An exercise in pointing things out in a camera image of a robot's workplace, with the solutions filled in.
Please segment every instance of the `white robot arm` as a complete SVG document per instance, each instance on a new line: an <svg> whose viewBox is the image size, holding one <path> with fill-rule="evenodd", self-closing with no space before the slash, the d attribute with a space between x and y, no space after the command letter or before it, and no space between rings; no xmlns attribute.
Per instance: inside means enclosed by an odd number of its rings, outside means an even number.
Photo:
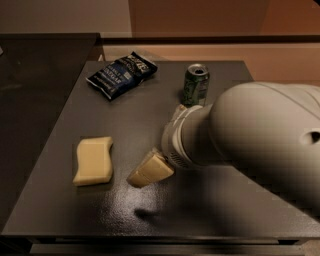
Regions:
<svg viewBox="0 0 320 256"><path fill-rule="evenodd" d="M252 82L213 105L180 106L162 150L178 169L231 164L320 213L320 88Z"/></svg>

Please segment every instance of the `table surface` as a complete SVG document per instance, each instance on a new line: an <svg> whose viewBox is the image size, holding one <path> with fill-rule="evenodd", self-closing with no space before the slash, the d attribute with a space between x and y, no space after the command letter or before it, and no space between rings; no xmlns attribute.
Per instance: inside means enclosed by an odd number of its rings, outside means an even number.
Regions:
<svg viewBox="0 0 320 256"><path fill-rule="evenodd" d="M112 102L85 81L104 62L87 62L2 234L33 237L320 237L320 224L232 166L179 171L137 189L126 178L161 135L180 103L192 62L158 62L159 70ZM207 103L252 81L244 62L204 62ZM75 150L83 138L111 136L109 184L75 187Z"/></svg>
<svg viewBox="0 0 320 256"><path fill-rule="evenodd" d="M95 41L96 34L0 35L0 231Z"/></svg>

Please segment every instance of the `soda can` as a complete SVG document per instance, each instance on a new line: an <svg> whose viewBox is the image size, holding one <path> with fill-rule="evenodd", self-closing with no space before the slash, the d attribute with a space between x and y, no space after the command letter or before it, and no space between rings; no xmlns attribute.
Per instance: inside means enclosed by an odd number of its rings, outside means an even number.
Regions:
<svg viewBox="0 0 320 256"><path fill-rule="evenodd" d="M209 87L210 73L203 64L188 67L184 80L182 104L186 107L204 106Z"/></svg>

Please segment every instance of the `yellow sponge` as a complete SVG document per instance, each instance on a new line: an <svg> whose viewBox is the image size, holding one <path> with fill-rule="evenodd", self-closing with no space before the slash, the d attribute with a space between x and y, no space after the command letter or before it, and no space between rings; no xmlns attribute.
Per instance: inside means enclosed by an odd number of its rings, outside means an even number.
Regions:
<svg viewBox="0 0 320 256"><path fill-rule="evenodd" d="M158 182L173 175L174 170L157 150L149 152L143 161L134 169L127 181L136 188L142 188L151 183Z"/></svg>
<svg viewBox="0 0 320 256"><path fill-rule="evenodd" d="M109 182L112 162L109 150L113 144L111 137L83 139L77 147L78 171L73 179L76 186Z"/></svg>

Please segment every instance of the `can lid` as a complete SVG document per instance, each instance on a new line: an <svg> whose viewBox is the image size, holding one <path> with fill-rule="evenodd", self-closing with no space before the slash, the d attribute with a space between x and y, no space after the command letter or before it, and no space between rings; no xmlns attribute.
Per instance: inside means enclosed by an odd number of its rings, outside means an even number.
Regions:
<svg viewBox="0 0 320 256"><path fill-rule="evenodd" d="M209 69L205 65L199 63L190 65L188 71L194 76L205 76L209 73Z"/></svg>

